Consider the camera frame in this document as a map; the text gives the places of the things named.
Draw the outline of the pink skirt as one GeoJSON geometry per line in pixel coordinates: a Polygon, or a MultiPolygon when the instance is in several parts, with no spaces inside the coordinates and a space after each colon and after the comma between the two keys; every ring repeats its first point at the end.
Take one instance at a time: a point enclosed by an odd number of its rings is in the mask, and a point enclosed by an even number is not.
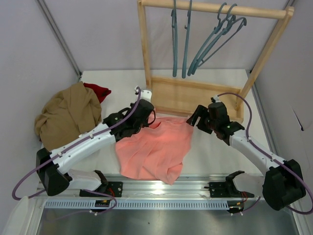
{"type": "Polygon", "coordinates": [[[193,127],[186,121],[182,117],[157,117],[149,127],[118,141],[115,151],[121,175],[172,185],[191,149],[193,127]]]}

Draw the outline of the tan garment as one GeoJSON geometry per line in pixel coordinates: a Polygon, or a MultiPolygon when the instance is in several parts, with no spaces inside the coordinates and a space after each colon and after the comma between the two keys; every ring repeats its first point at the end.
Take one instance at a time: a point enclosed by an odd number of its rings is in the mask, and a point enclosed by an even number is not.
{"type": "Polygon", "coordinates": [[[48,151],[91,131],[101,121],[102,108],[91,88],[78,82],[57,92],[36,116],[34,129],[48,151]]]}

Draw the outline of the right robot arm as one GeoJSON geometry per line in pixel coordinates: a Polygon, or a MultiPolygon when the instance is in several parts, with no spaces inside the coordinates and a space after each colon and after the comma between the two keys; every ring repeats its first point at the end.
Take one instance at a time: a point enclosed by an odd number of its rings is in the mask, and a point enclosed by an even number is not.
{"type": "Polygon", "coordinates": [[[262,173],[260,178],[246,173],[234,176],[233,184],[238,191],[261,194],[276,211],[306,196],[299,163],[284,160],[247,135],[240,123],[230,120],[222,102],[211,103],[208,107],[199,105],[187,123],[206,133],[215,133],[218,139],[238,150],[259,169],[262,173]]]}

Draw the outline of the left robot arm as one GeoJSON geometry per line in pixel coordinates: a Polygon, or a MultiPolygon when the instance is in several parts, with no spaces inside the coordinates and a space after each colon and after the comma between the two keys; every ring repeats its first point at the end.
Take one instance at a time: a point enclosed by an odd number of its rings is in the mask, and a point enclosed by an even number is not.
{"type": "Polygon", "coordinates": [[[73,166],[101,148],[149,127],[152,113],[153,104],[140,99],[128,108],[110,114],[90,132],[63,147],[51,151],[40,149],[36,158],[37,174],[48,196],[67,189],[78,189],[81,196],[107,192],[109,182],[100,170],[86,172],[74,170],[73,166]]]}

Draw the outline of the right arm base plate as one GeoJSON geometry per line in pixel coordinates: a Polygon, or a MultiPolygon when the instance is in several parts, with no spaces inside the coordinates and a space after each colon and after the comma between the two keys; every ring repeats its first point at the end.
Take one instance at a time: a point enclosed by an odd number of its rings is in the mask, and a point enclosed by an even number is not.
{"type": "Polygon", "coordinates": [[[255,197],[252,193],[237,190],[232,183],[228,182],[209,182],[204,188],[209,190],[212,198],[240,198],[242,196],[247,196],[248,198],[255,197]]]}

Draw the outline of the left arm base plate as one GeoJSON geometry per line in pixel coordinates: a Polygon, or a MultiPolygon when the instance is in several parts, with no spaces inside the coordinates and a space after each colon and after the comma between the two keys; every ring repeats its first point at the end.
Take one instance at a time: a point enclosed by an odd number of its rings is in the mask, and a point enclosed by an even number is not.
{"type": "Polygon", "coordinates": [[[123,191],[123,182],[108,182],[107,185],[101,185],[95,191],[87,192],[85,190],[80,190],[80,197],[100,197],[98,193],[108,194],[113,197],[121,197],[123,191]]]}

